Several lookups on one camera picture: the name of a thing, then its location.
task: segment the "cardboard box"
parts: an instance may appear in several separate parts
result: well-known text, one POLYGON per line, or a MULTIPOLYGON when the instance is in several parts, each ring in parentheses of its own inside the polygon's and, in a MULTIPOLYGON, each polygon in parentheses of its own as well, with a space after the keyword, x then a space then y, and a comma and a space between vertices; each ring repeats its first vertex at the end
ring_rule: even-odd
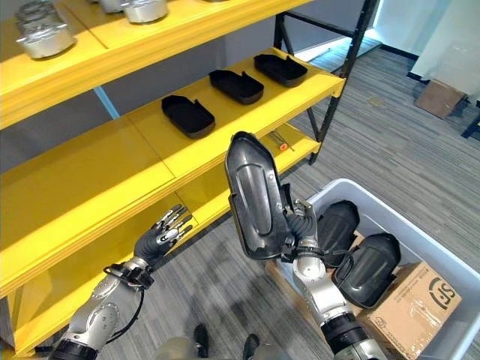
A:
POLYGON ((460 302, 450 284, 419 262, 401 268, 380 305, 359 319, 391 359, 414 360, 460 302))
POLYGON ((450 115, 464 95, 462 91, 432 79, 415 102, 415 105, 444 119, 450 115))

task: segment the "black cylindrical joint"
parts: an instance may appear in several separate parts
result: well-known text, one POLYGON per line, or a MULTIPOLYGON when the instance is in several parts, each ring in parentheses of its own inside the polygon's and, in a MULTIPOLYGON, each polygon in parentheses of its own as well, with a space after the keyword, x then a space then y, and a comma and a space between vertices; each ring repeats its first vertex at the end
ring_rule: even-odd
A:
POLYGON ((48 357, 49 360, 95 360, 97 350, 91 347, 62 340, 48 357))
POLYGON ((367 340, 368 336, 352 313, 334 317, 322 326, 331 351, 336 354, 359 341, 367 340))

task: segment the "shelving unit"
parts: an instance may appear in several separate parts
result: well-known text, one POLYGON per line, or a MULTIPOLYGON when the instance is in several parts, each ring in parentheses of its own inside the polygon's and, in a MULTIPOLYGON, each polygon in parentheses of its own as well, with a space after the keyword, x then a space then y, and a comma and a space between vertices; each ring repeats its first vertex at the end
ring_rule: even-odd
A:
POLYGON ((132 25, 98 4, 60 0, 78 43, 33 61, 15 42, 14 21, 1 24, 0 129, 111 80, 311 0, 169 1, 165 19, 132 25))
MULTIPOLYGON (((281 125, 278 131, 294 151, 291 148, 280 151, 269 136, 262 138, 262 142, 271 150, 280 172, 320 146, 291 125, 281 125)), ((175 246, 178 248, 229 211, 228 194, 224 165, 220 163, 12 292, 8 300, 12 319, 16 319, 13 335, 17 355, 29 354, 36 344, 65 326, 104 276, 101 269, 105 264, 119 263, 132 257, 135 241, 157 220, 159 214, 177 203, 190 209, 193 220, 189 224, 193 225, 193 229, 175 246)))
MULTIPOLYGON (((286 57, 279 49, 284 42, 293 54, 284 26, 285 16, 292 13, 282 11, 309 1, 175 0, 169 1, 165 19, 139 26, 123 16, 106 16, 87 1, 59 0, 56 6, 66 15, 78 44, 45 61, 24 55, 14 43, 14 23, 3 23, 0 129, 274 14, 275 48, 262 53, 286 57)), ((303 63, 308 68, 306 80, 296 88, 284 88, 256 71, 249 58, 230 70, 246 71, 264 84, 264 95, 255 104, 230 100, 211 87, 208 77, 175 91, 198 99, 216 117, 215 129, 203 139, 182 135, 156 100, 5 173, 0 196, 0 301, 7 297, 15 356, 32 355, 36 345, 66 325, 104 276, 101 269, 131 257, 139 235, 172 205, 182 203, 193 215, 193 229, 175 249, 228 212, 223 161, 237 131, 261 138, 279 172, 309 154, 314 161, 374 2, 365 1, 355 31, 347 34, 352 46, 340 76, 303 63), (311 107, 328 96, 332 101, 319 130, 311 107), (315 139, 286 124, 305 110, 315 139), (276 148, 268 136, 275 129, 292 148, 276 148)))
MULTIPOLYGON (((264 53, 286 56, 276 49, 264 53)), ((208 78, 176 91, 216 116, 204 139, 183 135, 156 100, 4 174, 0 297, 220 164, 237 131, 262 137, 341 91, 342 79, 305 66, 307 79, 296 88, 256 71, 252 58, 232 66, 265 84, 262 99, 251 106, 230 100, 208 78)))

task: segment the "robot finger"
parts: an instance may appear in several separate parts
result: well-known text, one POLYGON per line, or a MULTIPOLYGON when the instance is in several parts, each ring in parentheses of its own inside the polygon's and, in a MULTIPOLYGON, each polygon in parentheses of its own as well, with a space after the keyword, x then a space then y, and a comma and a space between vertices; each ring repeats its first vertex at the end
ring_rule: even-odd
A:
POLYGON ((172 225, 182 216, 185 212, 187 212, 187 208, 182 206, 177 212, 170 215, 165 223, 165 230, 168 230, 172 225))
POLYGON ((169 218, 174 215, 178 210, 180 210, 183 206, 181 204, 177 204, 173 206, 166 214, 161 217, 156 223, 153 224, 151 229, 163 229, 165 227, 165 223, 169 220, 169 218))
POLYGON ((188 225, 187 227, 185 227, 181 232, 178 233, 178 235, 176 236, 176 238, 173 239, 172 241, 172 246, 175 245, 177 242, 179 242, 179 240, 181 238, 183 238, 185 236, 186 233, 188 233, 190 230, 192 230, 194 228, 193 225, 188 225))
POLYGON ((183 219, 181 219, 179 222, 175 223, 173 229, 180 230, 181 227, 183 227, 188 221, 192 220, 193 216, 191 214, 188 214, 185 216, 183 219))

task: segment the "person's foot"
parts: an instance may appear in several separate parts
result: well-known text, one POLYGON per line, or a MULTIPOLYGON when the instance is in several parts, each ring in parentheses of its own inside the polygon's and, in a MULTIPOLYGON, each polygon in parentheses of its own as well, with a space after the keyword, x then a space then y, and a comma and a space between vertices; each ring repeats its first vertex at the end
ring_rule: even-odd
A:
POLYGON ((260 339, 255 334, 250 334, 243 346, 243 360, 248 360, 254 356, 255 350, 260 346, 260 339))
POLYGON ((205 359, 209 357, 209 332, 204 324, 199 324, 193 330, 193 339, 198 344, 198 357, 205 359))

